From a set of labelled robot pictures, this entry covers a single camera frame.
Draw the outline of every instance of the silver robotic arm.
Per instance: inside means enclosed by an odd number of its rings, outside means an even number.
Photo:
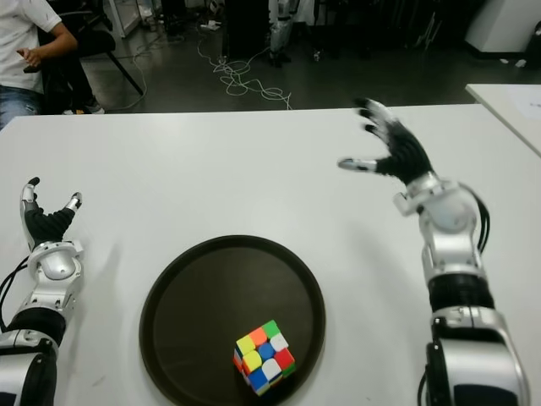
[[[424,238],[424,278],[432,307],[432,343],[426,348],[428,406],[529,406],[527,378],[504,317],[495,309],[479,244],[478,213],[457,182],[441,179],[415,136],[377,101],[359,100],[365,129],[384,141],[390,155],[379,160],[345,158],[338,166],[399,178],[406,193],[395,197],[404,216],[419,214]],[[479,203],[480,214],[486,208]]]
[[[21,263],[0,288],[1,306],[17,272],[28,267],[36,280],[34,290],[7,326],[0,317],[0,406],[52,406],[58,347],[82,285],[83,250],[77,242],[63,241],[81,206],[81,194],[74,194],[62,210],[44,215],[34,193],[39,182],[38,178],[30,180],[20,200],[30,248],[27,265]]]

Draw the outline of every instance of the jeans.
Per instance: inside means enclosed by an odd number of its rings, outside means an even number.
[[[18,116],[41,114],[41,98],[34,91],[0,85],[0,130]]]

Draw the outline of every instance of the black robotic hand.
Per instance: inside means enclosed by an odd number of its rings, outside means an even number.
[[[390,155],[378,160],[345,158],[338,162],[339,167],[394,176],[405,185],[434,171],[423,146],[391,110],[370,99],[357,99],[355,103],[360,107],[359,114],[372,122],[364,129],[385,142]]]
[[[64,233],[83,202],[81,193],[75,193],[62,210],[45,215],[37,204],[37,195],[34,193],[34,188],[39,183],[39,178],[29,180],[20,198],[20,216],[30,251],[46,241],[62,241]]]

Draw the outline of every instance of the wire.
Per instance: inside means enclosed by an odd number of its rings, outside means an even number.
[[[426,382],[426,372],[423,372],[423,376],[421,376],[421,381],[419,382],[419,389],[417,390],[417,406],[421,406],[423,402],[423,389],[424,389],[425,382]]]
[[[136,104],[138,104],[141,100],[143,100],[146,97],[146,94],[149,90],[149,86],[146,84],[145,73],[143,72],[143,69],[139,66],[139,64],[137,63],[137,58],[143,55],[151,55],[150,51],[152,50],[161,49],[160,47],[153,47],[153,46],[156,45],[157,41],[160,40],[162,37],[163,37],[163,34],[160,34],[154,40],[152,40],[149,44],[145,44],[140,47],[137,47],[137,49],[135,50],[135,54],[132,56],[132,63],[135,65],[135,68],[137,68],[139,72],[141,73],[141,79],[143,80],[143,94],[139,97],[139,99],[137,99],[133,103],[128,104],[125,107],[110,108],[107,110],[108,112],[121,112],[122,110],[128,110],[132,108],[133,106],[135,106]],[[162,43],[157,43],[157,45],[171,45],[178,42],[184,42],[184,37],[181,36],[180,38],[182,38],[182,40],[164,41]]]
[[[490,213],[487,206],[484,204],[483,200],[473,191],[472,188],[466,184],[460,184],[460,187],[470,193],[477,202],[479,209],[479,216],[481,218],[481,233],[479,234],[479,241],[477,243],[477,248],[481,254],[489,241],[490,234]]]
[[[214,63],[212,62],[212,58],[204,55],[201,52],[201,44],[206,39],[206,36],[202,35],[199,29],[197,29],[197,32],[199,33],[199,36],[202,38],[199,40],[199,43],[197,44],[197,53],[200,57],[206,59],[209,61],[209,64],[214,67],[212,70],[213,74],[220,74],[224,73],[224,75],[220,76],[220,81],[227,85],[226,93],[229,96],[244,96],[249,91],[255,91],[256,93],[260,93],[261,96],[269,101],[274,102],[285,102],[286,103],[286,109],[292,110],[291,105],[289,104],[289,99],[291,98],[291,92],[286,96],[285,92],[278,88],[278,87],[267,87],[265,88],[261,81],[258,79],[251,79],[244,81],[243,75],[247,74],[251,70],[250,64],[252,61],[257,58],[259,55],[262,55],[263,53],[267,52],[269,48],[265,48],[263,51],[256,53],[251,57],[248,62],[244,61],[233,61],[230,63],[226,62],[219,62]],[[250,84],[256,84],[258,87],[254,88],[249,86]],[[240,92],[233,92],[233,89],[240,88]]]
[[[25,262],[28,260],[28,256],[24,258],[20,264],[17,265],[17,267],[14,269],[13,272],[11,272],[9,275],[6,276],[6,278],[3,280],[2,284],[0,285],[0,331],[5,332],[6,331],[6,325],[3,322],[3,316],[2,316],[2,308],[3,308],[3,302],[6,299],[6,296],[8,295],[9,288],[11,288],[12,283],[14,282],[15,276],[17,273],[21,272],[23,269],[25,269],[28,265],[25,264]]]

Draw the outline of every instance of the white shirt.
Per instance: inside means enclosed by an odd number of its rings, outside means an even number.
[[[46,0],[0,0],[0,85],[43,93],[41,74],[23,72],[17,50],[38,47],[37,27],[50,32],[61,21]]]

